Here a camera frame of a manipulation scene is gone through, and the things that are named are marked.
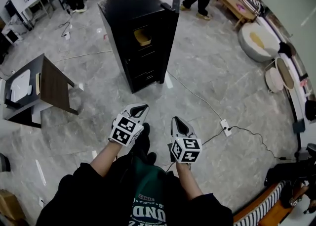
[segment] white table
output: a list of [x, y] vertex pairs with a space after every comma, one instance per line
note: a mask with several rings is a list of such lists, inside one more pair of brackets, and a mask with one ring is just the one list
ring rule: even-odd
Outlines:
[[[49, 4], [50, 4], [50, 6], [52, 7], [52, 9], [55, 10], [54, 7], [53, 7], [53, 5], [51, 4], [51, 2], [50, 2], [49, 0], [47, 0], [47, 1], [49, 2]], [[24, 7], [23, 7], [21, 13], [22, 13], [22, 15], [24, 16], [24, 18], [29, 22], [29, 24], [31, 25], [32, 28], [34, 28], [34, 26], [33, 26], [33, 24], [27, 19], [27, 17], [25, 16], [24, 12], [25, 12], [26, 9], [29, 9], [30, 7], [32, 7], [33, 5], [35, 5], [35, 4], [39, 3], [39, 2], [41, 3], [41, 5], [42, 5], [44, 11], [46, 12], [46, 14], [48, 15], [48, 17], [51, 18], [51, 16], [49, 15], [48, 11], [45, 9], [45, 6], [44, 6], [44, 4], [42, 3], [41, 0], [28, 0], [28, 1], [25, 3], [25, 5], [24, 5]]]

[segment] green shirt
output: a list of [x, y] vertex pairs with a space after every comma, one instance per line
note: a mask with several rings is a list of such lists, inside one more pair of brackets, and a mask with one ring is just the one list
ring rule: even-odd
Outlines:
[[154, 165], [146, 165], [135, 157], [135, 198], [129, 226], [167, 225], [163, 209], [163, 180], [166, 172]]

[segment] tile floor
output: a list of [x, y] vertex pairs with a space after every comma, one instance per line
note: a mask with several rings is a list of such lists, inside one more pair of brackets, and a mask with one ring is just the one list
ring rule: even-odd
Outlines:
[[[11, 172], [0, 173], [0, 188], [18, 197], [31, 225], [41, 210], [39, 197], [51, 200], [64, 175], [92, 160], [92, 151], [105, 146], [112, 119], [127, 104], [150, 105], [151, 151], [157, 152], [156, 164], [164, 169], [170, 165], [167, 144], [173, 116], [190, 121], [202, 141], [221, 130], [217, 115], [172, 77], [171, 89], [166, 83], [152, 84], [131, 94], [104, 38], [99, 1], [88, 0], [88, 11], [73, 15], [68, 42], [60, 37], [63, 29], [58, 26], [69, 16], [58, 6], [50, 20], [39, 21], [11, 50], [2, 66], [3, 70], [18, 70], [45, 53], [71, 80], [84, 86], [84, 91], [78, 87], [70, 90], [72, 107], [78, 109], [79, 116], [52, 107], [42, 112], [42, 129], [21, 126], [0, 139], [0, 152], [12, 165]], [[261, 133], [276, 156], [293, 157], [297, 139], [286, 96], [268, 94], [263, 66], [248, 58], [238, 44], [234, 17], [220, 4], [208, 9], [213, 15], [209, 22], [195, 17], [197, 4], [192, 11], [180, 13], [168, 70], [212, 104], [230, 126]], [[65, 60], [101, 51], [106, 53]], [[233, 129], [231, 137], [221, 134], [205, 145], [192, 172], [204, 192], [213, 192], [234, 211], [263, 188], [266, 172], [276, 162], [258, 136]]]

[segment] black cabinet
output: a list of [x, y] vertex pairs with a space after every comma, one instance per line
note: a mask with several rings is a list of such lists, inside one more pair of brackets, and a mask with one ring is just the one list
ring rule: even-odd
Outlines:
[[[132, 93], [164, 82], [179, 9], [160, 0], [105, 0], [101, 16], [120, 70]], [[144, 29], [151, 42], [141, 46], [134, 32]]]

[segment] striped fabric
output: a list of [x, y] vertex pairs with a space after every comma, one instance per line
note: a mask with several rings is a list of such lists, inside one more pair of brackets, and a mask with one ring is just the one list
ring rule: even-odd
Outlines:
[[256, 207], [252, 212], [245, 215], [235, 226], [256, 226], [259, 221], [266, 215], [266, 213], [276, 204], [279, 200], [281, 191], [285, 186], [285, 182], [281, 181], [279, 185], [274, 189], [274, 191], [267, 197], [258, 207]]
[[254, 4], [256, 7], [256, 10], [259, 12], [261, 9], [261, 3], [258, 0], [249, 0], [250, 2], [252, 2], [252, 4]]

